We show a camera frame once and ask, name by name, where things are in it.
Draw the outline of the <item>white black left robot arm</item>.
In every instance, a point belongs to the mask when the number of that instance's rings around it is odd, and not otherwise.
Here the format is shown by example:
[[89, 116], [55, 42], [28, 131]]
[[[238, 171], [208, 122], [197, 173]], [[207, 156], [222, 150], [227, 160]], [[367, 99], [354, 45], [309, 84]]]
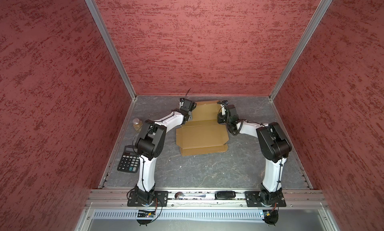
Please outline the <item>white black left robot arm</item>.
[[147, 120], [141, 127], [135, 144], [140, 158], [140, 173], [135, 193], [145, 204], [151, 203], [155, 197], [156, 162], [163, 151], [167, 132], [185, 124], [191, 118], [191, 111], [178, 109], [162, 119]]

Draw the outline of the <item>glass jar with lid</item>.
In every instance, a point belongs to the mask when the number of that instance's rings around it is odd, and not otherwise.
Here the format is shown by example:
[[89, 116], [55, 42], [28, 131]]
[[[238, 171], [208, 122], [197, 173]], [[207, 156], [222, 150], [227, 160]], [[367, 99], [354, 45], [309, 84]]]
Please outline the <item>glass jar with lid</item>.
[[143, 122], [140, 119], [138, 118], [133, 119], [133, 127], [135, 131], [138, 131], [142, 127], [142, 125], [143, 125]]

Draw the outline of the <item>black calculator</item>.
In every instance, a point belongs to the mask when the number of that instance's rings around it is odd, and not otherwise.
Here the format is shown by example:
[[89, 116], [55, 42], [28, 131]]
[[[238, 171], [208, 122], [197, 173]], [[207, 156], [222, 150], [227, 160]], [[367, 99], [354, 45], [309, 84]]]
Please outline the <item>black calculator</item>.
[[139, 167], [140, 158], [136, 153], [136, 148], [132, 145], [125, 146], [117, 171], [135, 174]]

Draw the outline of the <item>aluminium corner post right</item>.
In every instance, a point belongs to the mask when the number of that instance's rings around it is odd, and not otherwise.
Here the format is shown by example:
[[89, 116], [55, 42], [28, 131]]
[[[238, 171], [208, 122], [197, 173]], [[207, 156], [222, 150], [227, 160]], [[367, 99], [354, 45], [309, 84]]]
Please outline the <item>aluminium corner post right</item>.
[[312, 35], [314, 34], [316, 28], [318, 27], [319, 23], [321, 22], [322, 18], [324, 17], [326, 11], [328, 10], [329, 6], [331, 5], [333, 0], [321, 0], [319, 2], [319, 5], [317, 6], [313, 16], [311, 17], [307, 27], [305, 28], [296, 48], [294, 49], [290, 59], [288, 60], [283, 72], [281, 73], [277, 83], [275, 84], [274, 88], [272, 89], [269, 100], [270, 102], [273, 102], [276, 98], [278, 92], [280, 91], [281, 87], [283, 86], [285, 80], [289, 76], [290, 72], [294, 68], [296, 62], [298, 61], [299, 57], [301, 56], [302, 52], [304, 51], [305, 47], [307, 46], [308, 42], [310, 41]]

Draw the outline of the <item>black car key fob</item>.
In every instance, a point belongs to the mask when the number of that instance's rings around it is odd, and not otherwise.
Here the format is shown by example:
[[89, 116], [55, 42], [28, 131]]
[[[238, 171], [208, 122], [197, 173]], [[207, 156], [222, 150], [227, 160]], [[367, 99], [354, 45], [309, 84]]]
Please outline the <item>black car key fob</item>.
[[236, 198], [235, 191], [217, 191], [215, 193], [216, 200], [231, 200]]

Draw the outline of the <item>brown cardboard box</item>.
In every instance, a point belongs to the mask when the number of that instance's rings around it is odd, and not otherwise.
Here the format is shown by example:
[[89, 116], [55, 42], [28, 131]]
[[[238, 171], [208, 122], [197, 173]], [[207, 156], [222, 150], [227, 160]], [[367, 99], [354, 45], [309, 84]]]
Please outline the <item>brown cardboard box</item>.
[[197, 102], [192, 119], [176, 130], [176, 144], [182, 156], [221, 153], [228, 150], [229, 135], [217, 115], [221, 106], [215, 101]]

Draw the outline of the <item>aluminium corner post left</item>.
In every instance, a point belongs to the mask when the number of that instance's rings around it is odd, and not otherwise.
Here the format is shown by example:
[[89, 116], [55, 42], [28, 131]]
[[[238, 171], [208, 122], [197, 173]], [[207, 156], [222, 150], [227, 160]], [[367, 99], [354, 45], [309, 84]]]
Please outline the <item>aluminium corner post left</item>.
[[112, 60], [114, 61], [114, 64], [116, 66], [116, 68], [118, 69], [118, 72], [124, 82], [124, 85], [127, 89], [127, 91], [129, 92], [130, 94], [130, 97], [133, 101], [136, 101], [137, 99], [137, 94], [134, 90], [134, 87], [129, 79], [129, 76], [126, 72], [126, 69], [123, 65], [123, 62], [118, 54], [118, 51], [113, 43], [113, 40], [108, 32], [108, 29], [105, 25], [105, 22], [101, 16], [101, 13], [97, 7], [97, 4], [96, 4], [96, 1], [95, 0], [84, 0], [92, 17], [93, 17], [93, 20], [104, 40], [104, 43], [109, 51], [109, 54], [111, 55], [112, 57]]

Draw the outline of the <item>aluminium corner post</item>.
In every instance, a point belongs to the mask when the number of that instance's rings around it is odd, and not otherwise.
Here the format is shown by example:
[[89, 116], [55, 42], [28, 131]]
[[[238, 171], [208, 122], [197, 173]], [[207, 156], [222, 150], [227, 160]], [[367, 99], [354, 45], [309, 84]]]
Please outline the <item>aluminium corner post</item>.
[[130, 97], [133, 101], [136, 101], [137, 99], [137, 94], [134, 90], [134, 87], [129, 79], [129, 76], [126, 72], [126, 69], [123, 65], [123, 62], [118, 54], [118, 51], [113, 43], [113, 40], [108, 32], [108, 29], [105, 25], [105, 22], [101, 16], [101, 13], [97, 7], [97, 4], [96, 4], [96, 1], [95, 0], [84, 0], [92, 17], [93, 17], [93, 20], [104, 40], [104, 43], [109, 51], [109, 54], [111, 55], [112, 57], [112, 60], [114, 61], [114, 64], [116, 66], [116, 68], [118, 69], [118, 72], [124, 82], [124, 85], [127, 89], [127, 91], [129, 92], [130, 94]]
[[296, 48], [294, 49], [290, 59], [288, 60], [283, 72], [281, 73], [277, 83], [275, 84], [274, 88], [272, 89], [269, 100], [270, 102], [273, 102], [276, 98], [278, 92], [280, 91], [281, 87], [283, 86], [285, 80], [289, 76], [290, 72], [294, 68], [296, 62], [298, 61], [299, 57], [301, 56], [302, 52], [304, 51], [305, 47], [307, 46], [308, 42], [310, 41], [312, 35], [314, 34], [316, 28], [318, 27], [319, 23], [321, 22], [322, 18], [324, 17], [326, 11], [328, 10], [329, 6], [331, 5], [333, 0], [321, 0], [319, 2], [319, 5], [317, 6], [313, 16], [311, 17], [307, 27], [305, 28]]

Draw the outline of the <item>aluminium front rail frame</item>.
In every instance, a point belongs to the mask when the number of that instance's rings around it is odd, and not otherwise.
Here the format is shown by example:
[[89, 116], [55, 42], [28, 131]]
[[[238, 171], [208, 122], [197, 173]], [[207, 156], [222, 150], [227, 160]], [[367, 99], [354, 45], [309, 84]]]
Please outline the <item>aluminium front rail frame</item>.
[[[107, 188], [91, 190], [83, 214], [76, 226], [77, 231], [88, 231], [91, 222], [96, 219], [141, 220], [139, 215], [143, 211], [154, 211], [149, 216], [149, 222], [156, 220], [189, 220], [189, 221], [239, 221], [261, 222], [268, 208], [249, 208], [245, 200], [247, 190], [235, 189], [236, 198], [231, 200], [216, 200], [216, 189], [159, 189], [168, 191], [166, 207], [128, 207], [129, 189]], [[202, 193], [205, 198], [183, 198], [176, 200], [175, 194]], [[287, 206], [285, 208], [273, 207], [283, 211], [315, 211], [320, 216], [320, 223], [327, 231], [339, 230], [338, 225], [330, 211], [325, 196], [320, 190], [284, 190], [283, 196]]]

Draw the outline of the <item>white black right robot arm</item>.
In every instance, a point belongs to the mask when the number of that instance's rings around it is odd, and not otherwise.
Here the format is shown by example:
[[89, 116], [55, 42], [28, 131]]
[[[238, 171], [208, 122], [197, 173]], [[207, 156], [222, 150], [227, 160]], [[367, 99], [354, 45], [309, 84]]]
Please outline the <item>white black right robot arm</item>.
[[218, 123], [225, 124], [233, 136], [245, 134], [258, 139], [262, 155], [266, 160], [264, 179], [261, 184], [258, 202], [270, 207], [282, 198], [282, 175], [284, 165], [292, 150], [287, 136], [277, 122], [261, 124], [231, 116], [219, 111]]

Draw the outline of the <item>metal spoon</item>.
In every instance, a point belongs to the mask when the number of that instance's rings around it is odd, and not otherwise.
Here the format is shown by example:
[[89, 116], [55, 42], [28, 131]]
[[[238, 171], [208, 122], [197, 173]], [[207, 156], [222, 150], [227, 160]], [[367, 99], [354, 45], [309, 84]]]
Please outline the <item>metal spoon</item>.
[[182, 200], [183, 198], [205, 198], [206, 194], [202, 193], [183, 193], [183, 192], [177, 192], [175, 194], [176, 200]]

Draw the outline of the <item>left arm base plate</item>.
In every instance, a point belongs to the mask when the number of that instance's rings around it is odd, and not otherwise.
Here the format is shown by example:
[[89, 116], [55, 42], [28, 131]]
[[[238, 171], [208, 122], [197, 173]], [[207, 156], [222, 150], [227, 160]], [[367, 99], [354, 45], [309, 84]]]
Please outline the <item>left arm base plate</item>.
[[153, 191], [149, 194], [139, 190], [128, 194], [128, 207], [166, 207], [168, 203], [168, 191]]

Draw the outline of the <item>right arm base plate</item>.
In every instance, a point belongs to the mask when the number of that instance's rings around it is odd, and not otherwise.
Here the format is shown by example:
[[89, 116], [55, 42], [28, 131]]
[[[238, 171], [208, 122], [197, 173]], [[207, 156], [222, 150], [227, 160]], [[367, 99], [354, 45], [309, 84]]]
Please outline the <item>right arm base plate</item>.
[[245, 192], [245, 200], [249, 208], [285, 208], [287, 206], [281, 190], [273, 193], [248, 191]]

